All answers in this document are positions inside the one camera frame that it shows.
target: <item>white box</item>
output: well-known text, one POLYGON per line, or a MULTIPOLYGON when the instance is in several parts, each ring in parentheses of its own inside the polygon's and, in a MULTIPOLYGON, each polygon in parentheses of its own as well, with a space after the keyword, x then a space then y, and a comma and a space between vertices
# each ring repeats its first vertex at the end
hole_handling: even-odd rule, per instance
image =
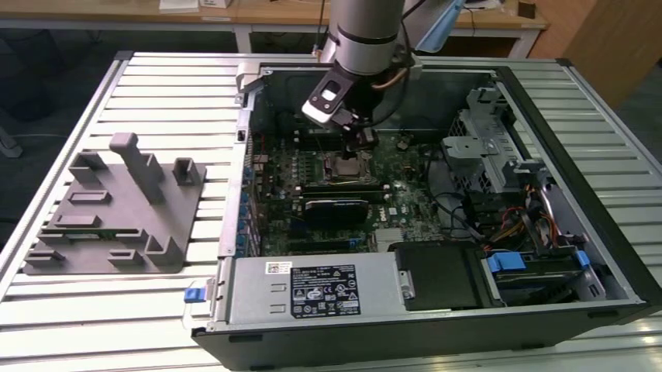
POLYGON ((198 12, 196 0, 160 0, 160 13, 195 13, 198 12))
POLYGON ((214 6, 215 8, 227 8, 232 0, 200 0, 200 6, 214 6))

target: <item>metal bracket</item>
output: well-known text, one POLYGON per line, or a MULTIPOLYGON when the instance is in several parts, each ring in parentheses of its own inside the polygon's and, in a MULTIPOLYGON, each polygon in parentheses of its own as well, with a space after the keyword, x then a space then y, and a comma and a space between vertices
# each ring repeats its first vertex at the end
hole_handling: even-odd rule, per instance
POLYGON ((239 93, 246 93, 256 88, 260 83, 260 64, 255 62, 242 62, 236 66, 236 89, 239 93))
POLYGON ((406 300, 413 299, 417 296, 417 291, 414 290, 414 280, 411 279, 411 273, 409 271, 400 270, 398 279, 400 281, 402 298, 404 298, 406 300))
POLYGON ((481 159, 487 155, 495 155, 499 150, 478 137, 457 136, 443 139, 443 146, 450 157, 455 159, 481 159))
POLYGON ((415 54, 411 55, 411 59, 414 60, 414 64, 410 68, 410 79, 419 80, 423 75, 423 61, 415 54))

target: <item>floor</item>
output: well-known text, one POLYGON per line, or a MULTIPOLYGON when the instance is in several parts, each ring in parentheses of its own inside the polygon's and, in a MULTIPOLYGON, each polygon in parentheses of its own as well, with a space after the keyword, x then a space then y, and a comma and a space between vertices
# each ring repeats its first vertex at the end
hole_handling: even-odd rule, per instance
MULTIPOLYGON (((16 138, 24 149, 23 156, 19 159, 0 157, 0 248, 9 238, 13 223, 29 204, 118 50, 236 52, 231 33, 87 33, 59 30, 52 32, 52 36, 67 65, 64 72, 41 79, 55 107, 53 112, 48 117, 25 123, 15 120, 0 109, 3 128, 12 135, 29 135, 16 138)), ((312 35, 266 33, 255 34, 254 38, 256 53, 310 53, 314 42, 312 35)), ((5 76, 20 71, 23 66, 16 55, 0 44, 0 82, 5 76)), ((657 67, 619 108, 618 114, 658 160, 662 160, 659 102, 662 68, 657 67)))

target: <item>white table leg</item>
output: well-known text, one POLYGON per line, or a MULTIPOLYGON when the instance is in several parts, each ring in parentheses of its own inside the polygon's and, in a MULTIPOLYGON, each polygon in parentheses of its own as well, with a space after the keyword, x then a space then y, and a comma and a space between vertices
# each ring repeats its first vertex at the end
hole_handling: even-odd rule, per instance
POLYGON ((235 32, 236 48, 239 49, 239 53, 252 53, 251 25, 235 25, 232 30, 235 32))
POLYGON ((529 52, 531 52, 539 34, 539 29, 525 29, 522 31, 522 35, 519 36, 519 39, 517 39, 515 45, 513 45, 513 49, 510 50, 509 58, 529 57, 529 52))

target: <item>blue drive latch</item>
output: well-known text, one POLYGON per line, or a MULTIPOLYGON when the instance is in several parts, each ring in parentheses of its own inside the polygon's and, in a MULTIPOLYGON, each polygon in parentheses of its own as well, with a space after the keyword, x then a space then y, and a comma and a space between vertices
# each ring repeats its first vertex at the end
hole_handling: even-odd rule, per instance
POLYGON ((493 254, 487 258, 487 265, 493 273, 526 269, 525 260, 518 252, 498 252, 493 254))

